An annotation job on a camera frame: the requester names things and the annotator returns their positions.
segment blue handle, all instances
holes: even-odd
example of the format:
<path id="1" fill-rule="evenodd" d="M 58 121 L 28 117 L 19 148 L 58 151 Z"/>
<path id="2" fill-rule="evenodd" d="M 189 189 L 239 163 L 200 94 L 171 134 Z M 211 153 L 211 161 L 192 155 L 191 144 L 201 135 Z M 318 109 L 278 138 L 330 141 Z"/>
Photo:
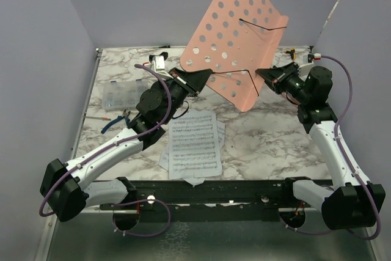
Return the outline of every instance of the blue handle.
<path id="1" fill-rule="evenodd" d="M 123 116 L 118 116 L 116 119 L 110 121 L 100 132 L 104 134 L 112 125 L 115 125 L 117 122 L 120 122 L 123 119 Z"/>

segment blue pliers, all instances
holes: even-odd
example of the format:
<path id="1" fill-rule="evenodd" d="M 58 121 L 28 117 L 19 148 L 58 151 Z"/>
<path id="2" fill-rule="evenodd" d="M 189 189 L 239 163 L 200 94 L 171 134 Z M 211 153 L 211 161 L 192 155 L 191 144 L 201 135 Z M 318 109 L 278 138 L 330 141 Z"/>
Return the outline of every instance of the blue pliers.
<path id="1" fill-rule="evenodd" d="M 121 116 L 118 116 L 116 119 L 110 121 L 102 130 L 101 133 L 104 134 L 112 125 L 115 125 L 117 122 L 120 122 L 121 120 L 125 119 L 125 122 L 130 122 L 129 119 L 130 111 L 126 112 L 126 109 L 123 111 L 123 114 Z"/>

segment white marble surface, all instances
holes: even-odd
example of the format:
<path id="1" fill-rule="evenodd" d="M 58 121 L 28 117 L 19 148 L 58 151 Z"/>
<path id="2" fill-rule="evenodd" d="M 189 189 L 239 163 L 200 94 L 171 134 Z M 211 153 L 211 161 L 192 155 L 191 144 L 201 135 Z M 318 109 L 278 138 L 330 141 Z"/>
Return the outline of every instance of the white marble surface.
<path id="1" fill-rule="evenodd" d="M 103 50 L 100 66 L 92 90 L 88 116 L 116 118 L 121 111 L 106 112 L 101 107 L 103 85 L 108 81 L 155 79 L 134 64 L 148 61 L 149 54 L 169 52 L 167 69 L 179 66 L 183 48 L 115 48 Z M 307 51 L 297 48 L 296 62 L 302 63 Z M 290 56 L 278 49 L 273 65 L 283 66 Z M 251 111 L 239 112 L 220 95 L 205 87 L 196 98 L 189 98 L 192 109 L 210 109 L 217 119 L 225 123 L 225 145 L 221 149 L 223 173 L 212 179 L 266 180 L 291 176 L 329 178 L 329 173 L 317 146 L 296 117 L 297 107 L 271 92 L 266 86 L 261 90 Z M 123 127 L 122 121 L 105 134 L 101 129 L 107 124 L 102 120 L 86 119 L 82 128 L 76 156 L 81 156 L 115 136 Z M 168 172 L 158 165 L 160 154 L 166 146 L 168 132 L 153 146 L 120 162 L 99 179 L 126 176 L 130 180 L 168 180 Z"/>

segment clear plastic container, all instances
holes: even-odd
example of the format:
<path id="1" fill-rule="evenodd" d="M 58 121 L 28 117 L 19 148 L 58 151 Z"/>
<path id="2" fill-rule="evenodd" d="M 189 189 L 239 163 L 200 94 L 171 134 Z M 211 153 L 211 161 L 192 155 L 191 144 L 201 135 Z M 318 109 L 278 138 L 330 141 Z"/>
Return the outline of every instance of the clear plastic container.
<path id="1" fill-rule="evenodd" d="M 136 108 L 141 94 L 147 89 L 148 82 L 142 79 L 106 83 L 103 88 L 102 108 L 107 111 Z"/>

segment perforated metal plate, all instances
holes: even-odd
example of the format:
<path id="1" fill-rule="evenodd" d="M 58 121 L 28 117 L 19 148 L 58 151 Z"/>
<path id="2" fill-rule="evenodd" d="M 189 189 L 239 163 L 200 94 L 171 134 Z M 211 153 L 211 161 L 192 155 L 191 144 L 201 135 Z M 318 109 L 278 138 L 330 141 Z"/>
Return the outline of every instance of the perforated metal plate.
<path id="1" fill-rule="evenodd" d="M 250 110 L 263 84 L 255 74 L 269 68 L 282 38 L 288 17 L 269 0 L 213 0 L 180 59 L 189 71 L 211 68 L 214 72 L 248 70 L 212 75 L 207 86 L 239 110 Z"/>

